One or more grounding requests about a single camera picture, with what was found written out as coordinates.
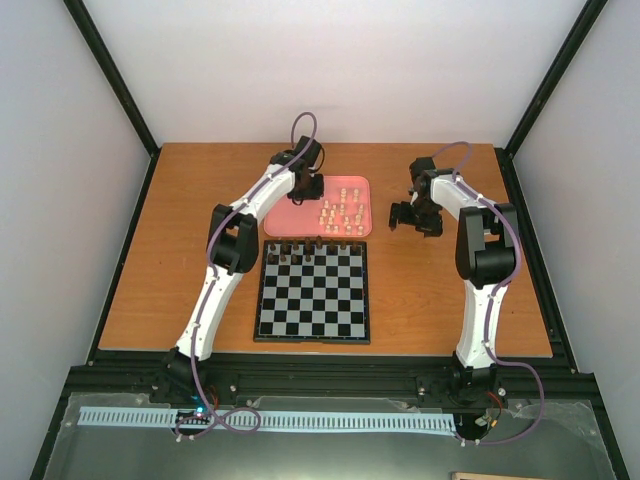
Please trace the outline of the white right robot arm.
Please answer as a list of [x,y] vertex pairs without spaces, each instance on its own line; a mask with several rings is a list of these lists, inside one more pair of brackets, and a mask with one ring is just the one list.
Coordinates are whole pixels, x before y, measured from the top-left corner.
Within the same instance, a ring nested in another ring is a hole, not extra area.
[[419,167],[411,180],[411,199],[391,206],[389,227],[410,225],[439,237],[443,212],[457,221],[455,266],[465,307],[455,356],[465,370],[489,368],[496,363],[501,303],[522,266],[515,208],[486,198],[451,169]]

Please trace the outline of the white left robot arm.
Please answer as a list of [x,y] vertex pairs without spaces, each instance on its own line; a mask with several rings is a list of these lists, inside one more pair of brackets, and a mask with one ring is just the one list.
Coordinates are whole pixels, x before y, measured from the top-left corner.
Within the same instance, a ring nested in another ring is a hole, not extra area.
[[324,148],[305,138],[292,150],[274,155],[257,182],[238,200],[217,205],[211,216],[206,247],[207,267],[196,305],[184,332],[171,350],[186,368],[174,377],[172,388],[186,402],[201,400],[208,378],[197,370],[212,354],[213,342],[234,291],[256,264],[259,226],[276,203],[318,199],[324,192],[318,169]]

